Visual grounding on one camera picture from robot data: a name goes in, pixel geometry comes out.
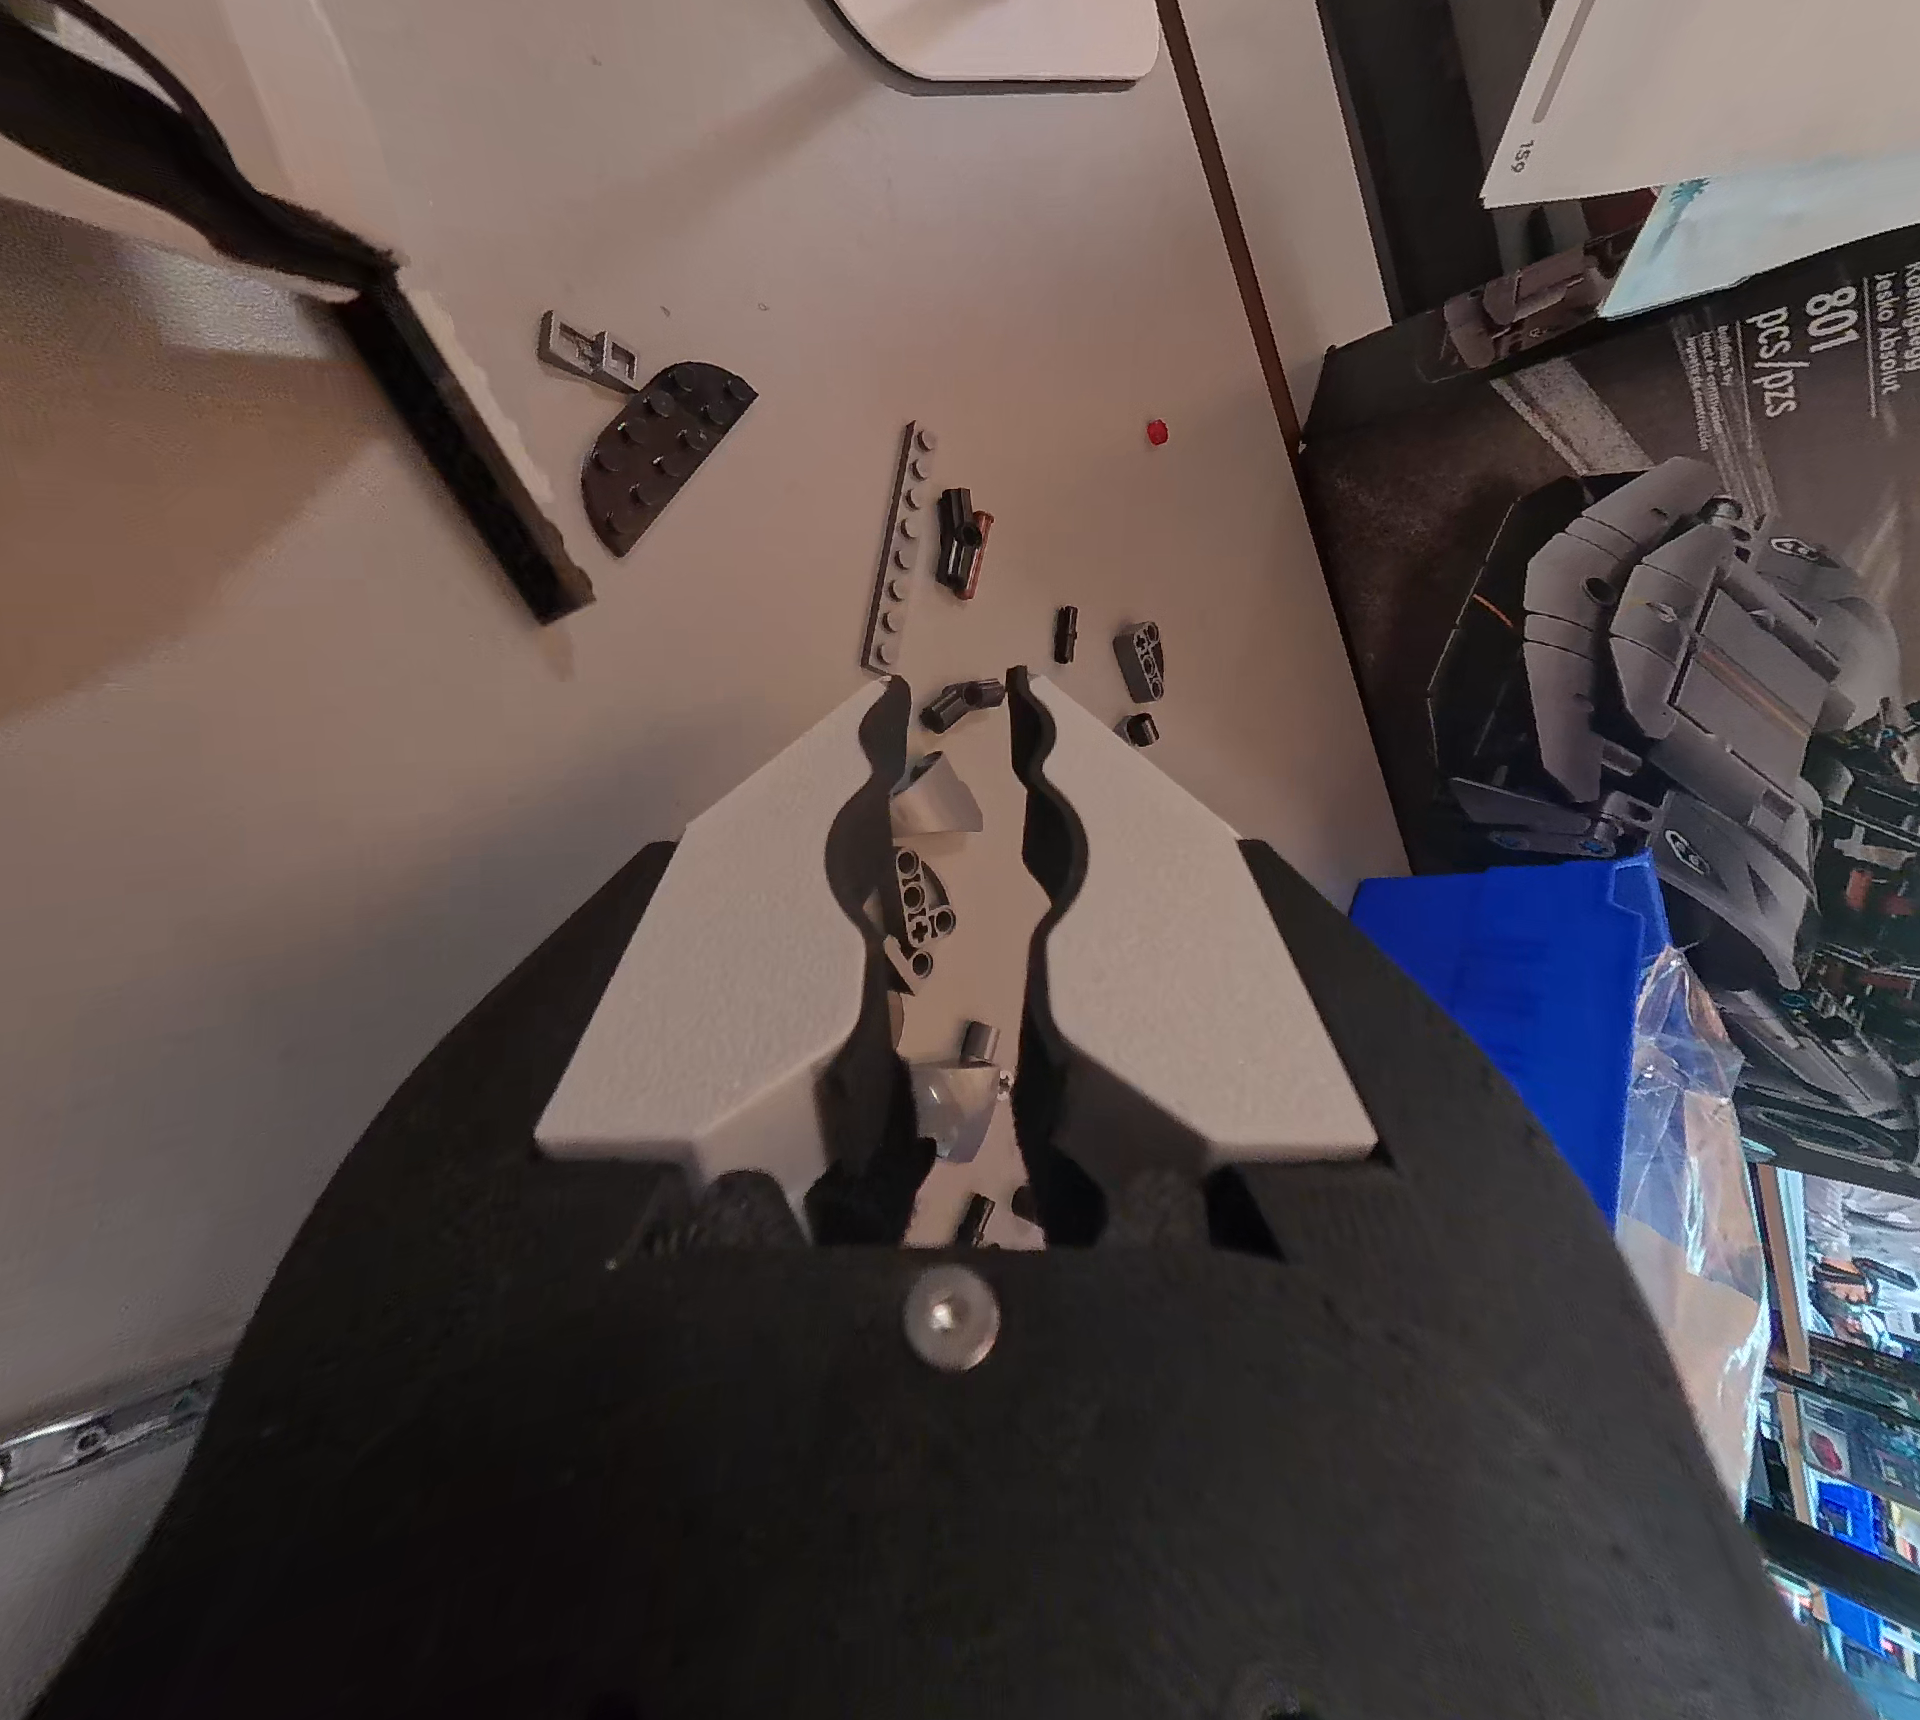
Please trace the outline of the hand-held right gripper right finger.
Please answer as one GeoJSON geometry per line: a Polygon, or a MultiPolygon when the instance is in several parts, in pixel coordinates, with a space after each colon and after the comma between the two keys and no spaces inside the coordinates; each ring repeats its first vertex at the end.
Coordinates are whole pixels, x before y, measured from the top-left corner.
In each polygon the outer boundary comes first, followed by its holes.
{"type": "Polygon", "coordinates": [[[1374,1157],[1380,1131],[1241,836],[1030,668],[1006,676],[1040,889],[1014,1129],[1051,1248],[1209,1236],[1215,1182],[1374,1157]]]}

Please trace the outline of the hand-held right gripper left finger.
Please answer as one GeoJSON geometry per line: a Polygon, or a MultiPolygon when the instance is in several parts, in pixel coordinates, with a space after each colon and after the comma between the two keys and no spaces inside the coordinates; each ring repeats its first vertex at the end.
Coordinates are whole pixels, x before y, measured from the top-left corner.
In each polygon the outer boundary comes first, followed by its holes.
{"type": "Polygon", "coordinates": [[[934,1162],[883,923],[908,716],[864,681],[670,848],[535,1125],[647,1171],[641,1248],[903,1241],[934,1162]]]}

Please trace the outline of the small light grey lego plate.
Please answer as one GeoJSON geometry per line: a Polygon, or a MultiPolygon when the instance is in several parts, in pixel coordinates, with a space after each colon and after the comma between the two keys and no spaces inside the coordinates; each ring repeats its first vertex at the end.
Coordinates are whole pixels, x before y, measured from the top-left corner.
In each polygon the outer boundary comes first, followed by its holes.
{"type": "Polygon", "coordinates": [[[434,393],[485,484],[539,537],[557,537],[553,486],[443,301],[420,272],[395,272],[395,322],[413,338],[434,393]]]}

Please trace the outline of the black long lego plate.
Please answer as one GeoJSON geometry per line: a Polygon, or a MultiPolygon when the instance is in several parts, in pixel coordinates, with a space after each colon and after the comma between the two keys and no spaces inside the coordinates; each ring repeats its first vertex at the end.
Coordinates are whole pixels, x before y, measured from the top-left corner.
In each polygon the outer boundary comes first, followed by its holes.
{"type": "Polygon", "coordinates": [[[588,571],[535,487],[510,419],[492,407],[454,333],[387,272],[333,308],[373,386],[450,496],[468,532],[516,599],[542,626],[596,599],[588,571]]]}

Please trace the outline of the dark printed lego box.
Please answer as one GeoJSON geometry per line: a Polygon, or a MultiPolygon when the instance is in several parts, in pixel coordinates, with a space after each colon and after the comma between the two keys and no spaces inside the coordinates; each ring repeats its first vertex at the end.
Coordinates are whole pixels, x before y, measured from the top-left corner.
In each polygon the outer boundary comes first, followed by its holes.
{"type": "Polygon", "coordinates": [[[1409,868],[1655,875],[1787,1225],[1758,1511],[1915,1605],[1915,227],[1545,267],[1333,352],[1308,520],[1409,868]]]}

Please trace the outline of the long grey lego plate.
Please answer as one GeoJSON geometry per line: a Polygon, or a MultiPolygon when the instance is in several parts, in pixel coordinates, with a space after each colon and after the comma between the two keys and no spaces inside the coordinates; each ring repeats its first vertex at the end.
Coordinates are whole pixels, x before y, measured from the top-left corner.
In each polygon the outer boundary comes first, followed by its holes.
{"type": "Polygon", "coordinates": [[[906,629],[928,555],[939,543],[938,438],[919,422],[901,430],[891,474],[875,576],[859,638],[859,668],[875,678],[897,676],[906,629]]]}

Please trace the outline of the scattered small lego pieces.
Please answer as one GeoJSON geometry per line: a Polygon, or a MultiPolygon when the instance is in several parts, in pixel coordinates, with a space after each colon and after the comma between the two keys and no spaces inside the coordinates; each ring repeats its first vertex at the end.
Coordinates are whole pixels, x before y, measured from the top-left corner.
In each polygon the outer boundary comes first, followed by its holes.
{"type": "MultiPolygon", "coordinates": [[[[977,559],[988,537],[989,517],[971,506],[971,496],[964,486],[948,486],[938,491],[938,546],[926,555],[934,576],[948,583],[953,596],[966,599],[971,596],[977,559]]],[[[948,684],[943,692],[923,706],[923,728],[938,736],[948,736],[955,723],[977,711],[1001,713],[1010,737],[1006,711],[1006,676],[962,678],[948,684]]],[[[896,1016],[906,998],[921,986],[932,972],[934,960],[945,951],[949,933],[949,900],[939,879],[942,868],[952,868],[955,850],[968,844],[982,827],[982,810],[971,787],[952,771],[948,752],[926,748],[911,752],[911,734],[906,729],[906,757],[900,775],[888,794],[885,815],[891,837],[891,877],[893,884],[882,897],[882,921],[888,931],[888,958],[891,962],[891,1031],[893,1045],[900,1051],[896,1016]]],[[[588,992],[590,1010],[582,1014],[579,1025],[560,1047],[564,1063],[555,1070],[555,1084],[543,1101],[545,1107],[555,1094],[564,1068],[588,1025],[590,1014],[608,986],[613,965],[631,938],[639,915],[660,881],[664,862],[673,844],[660,842],[643,848],[636,857],[641,869],[643,897],[633,909],[633,923],[623,933],[620,949],[605,963],[605,975],[588,992]]],[[[1006,1014],[1018,1027],[1023,1012],[1023,986],[1027,949],[1033,930],[1044,909],[1023,912],[1012,897],[1012,869],[995,856],[986,866],[962,869],[962,891],[983,896],[983,901],[971,900],[968,912],[977,933],[988,923],[995,923],[998,951],[1019,949],[1019,1006],[1006,1014]]],[[[995,1111],[995,1099],[1012,1099],[1014,1118],[1014,1080],[1018,1059],[1007,1063],[995,1056],[995,1024],[971,1024],[962,1036],[962,1050],[955,1059],[932,1063],[908,1063],[901,1059],[913,1092],[918,1111],[918,1131],[930,1140],[932,1162],[962,1163],[969,1160],[976,1147],[976,1129],[988,1124],[995,1111]]],[[[539,1152],[539,1167],[552,1184],[588,1185],[600,1184],[630,1185],[636,1190],[636,1225],[621,1251],[611,1251],[603,1261],[601,1276],[611,1280],[621,1276],[637,1283],[643,1276],[660,1278],[686,1268],[702,1268],[717,1261],[744,1266],[754,1261],[780,1261],[785,1251],[800,1251],[809,1244],[785,1246],[728,1246],[728,1248],[643,1248],[643,1225],[650,1205],[658,1201],[658,1187],[646,1170],[630,1160],[552,1160],[539,1152]]],[[[849,1260],[859,1257],[862,1250],[882,1250],[879,1246],[823,1246],[832,1257],[846,1250],[849,1260]]]]}

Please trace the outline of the dark half-round lego plate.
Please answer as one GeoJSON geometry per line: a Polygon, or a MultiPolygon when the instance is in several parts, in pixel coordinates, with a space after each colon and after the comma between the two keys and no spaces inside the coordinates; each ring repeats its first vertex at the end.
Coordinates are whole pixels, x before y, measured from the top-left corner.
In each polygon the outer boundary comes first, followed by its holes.
{"type": "Polygon", "coordinates": [[[579,496],[590,532],[611,557],[637,541],[756,404],[740,374],[684,360],[628,391],[588,443],[579,496]]]}

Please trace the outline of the light grey holed lego plate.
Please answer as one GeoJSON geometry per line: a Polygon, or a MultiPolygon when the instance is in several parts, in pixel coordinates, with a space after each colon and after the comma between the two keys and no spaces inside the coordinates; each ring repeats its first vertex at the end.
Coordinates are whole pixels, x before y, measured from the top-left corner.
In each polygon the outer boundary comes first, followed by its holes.
{"type": "Polygon", "coordinates": [[[2,1502],[192,1441],[226,1382],[227,1355],[197,1355],[47,1402],[2,1430],[2,1502]]]}

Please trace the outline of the blue plastic storage bin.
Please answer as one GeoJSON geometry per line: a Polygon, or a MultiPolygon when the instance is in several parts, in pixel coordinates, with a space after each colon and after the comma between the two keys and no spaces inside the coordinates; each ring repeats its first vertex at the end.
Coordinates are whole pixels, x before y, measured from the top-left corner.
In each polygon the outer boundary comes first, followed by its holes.
{"type": "Polygon", "coordinates": [[[1509,1080],[1612,1225],[1639,994],[1672,943],[1649,860],[1371,875],[1349,919],[1509,1080]]]}

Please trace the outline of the clear plastic bags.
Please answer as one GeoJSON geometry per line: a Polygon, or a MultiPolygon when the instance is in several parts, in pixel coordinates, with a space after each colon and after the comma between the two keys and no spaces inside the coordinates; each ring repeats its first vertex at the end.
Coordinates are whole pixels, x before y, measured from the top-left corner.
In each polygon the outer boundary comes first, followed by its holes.
{"type": "Polygon", "coordinates": [[[1741,1070],[1691,963],[1662,947],[1636,1004],[1614,1236],[1735,1509],[1748,1499],[1772,1338],[1735,1105],[1741,1070]]]}

